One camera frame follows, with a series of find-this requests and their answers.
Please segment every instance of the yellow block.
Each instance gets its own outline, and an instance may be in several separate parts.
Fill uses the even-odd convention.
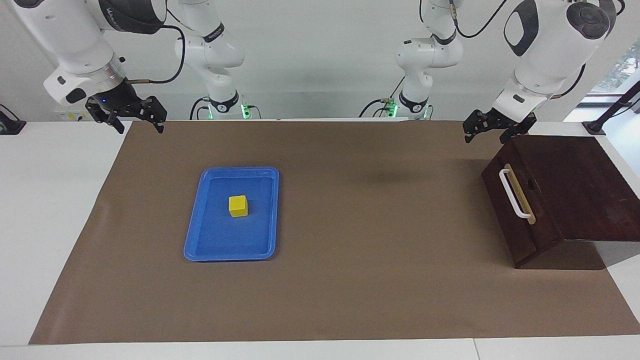
[[[249,215],[249,203],[246,201],[246,196],[231,196],[229,198],[229,213],[234,218]]]

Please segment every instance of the wooden cabinet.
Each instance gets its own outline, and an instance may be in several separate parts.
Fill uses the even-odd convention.
[[[483,179],[516,268],[599,270],[640,254],[640,199],[594,138],[516,137]]]

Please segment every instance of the black metal bar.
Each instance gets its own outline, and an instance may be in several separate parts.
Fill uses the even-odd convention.
[[[604,124],[611,119],[613,115],[615,115],[618,110],[622,109],[631,99],[633,99],[638,93],[640,93],[640,81],[635,83],[634,86],[631,86],[624,95],[620,97],[620,100],[616,101],[611,107],[602,114],[598,120],[592,122],[583,122],[582,125],[587,129],[589,134],[592,135],[604,135],[602,131],[602,127]]]

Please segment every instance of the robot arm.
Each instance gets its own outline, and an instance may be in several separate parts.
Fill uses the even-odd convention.
[[[476,110],[464,122],[466,141],[492,129],[506,130],[502,143],[528,132],[536,121],[533,111],[587,62],[615,21],[613,0],[522,1],[504,28],[505,39],[521,58],[520,64],[491,110]]]
[[[461,7],[463,2],[453,1],[456,8]],[[394,99],[398,104],[397,114],[413,119],[424,116],[433,86],[433,78],[426,71],[455,66],[463,54],[449,0],[429,0],[422,9],[422,18],[432,36],[405,41],[396,56],[396,62],[406,76],[403,89]]]
[[[245,117],[241,96],[227,70],[243,64],[244,47],[225,30],[212,0],[180,0],[180,7],[185,25],[194,31],[186,35],[185,63],[204,81],[213,118]],[[178,56],[181,46],[176,42]]]
[[[60,104],[87,99],[97,122],[119,133],[118,117],[137,117],[162,133],[166,110],[155,97],[142,100],[130,84],[102,30],[155,33],[163,24],[163,0],[10,0],[21,21],[57,59],[59,67],[44,87]]]

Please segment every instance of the brown table surface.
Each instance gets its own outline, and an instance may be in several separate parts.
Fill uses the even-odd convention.
[[[32,344],[639,334],[607,270],[515,270],[459,122],[134,123]],[[202,171],[280,171],[268,261],[192,263]]]

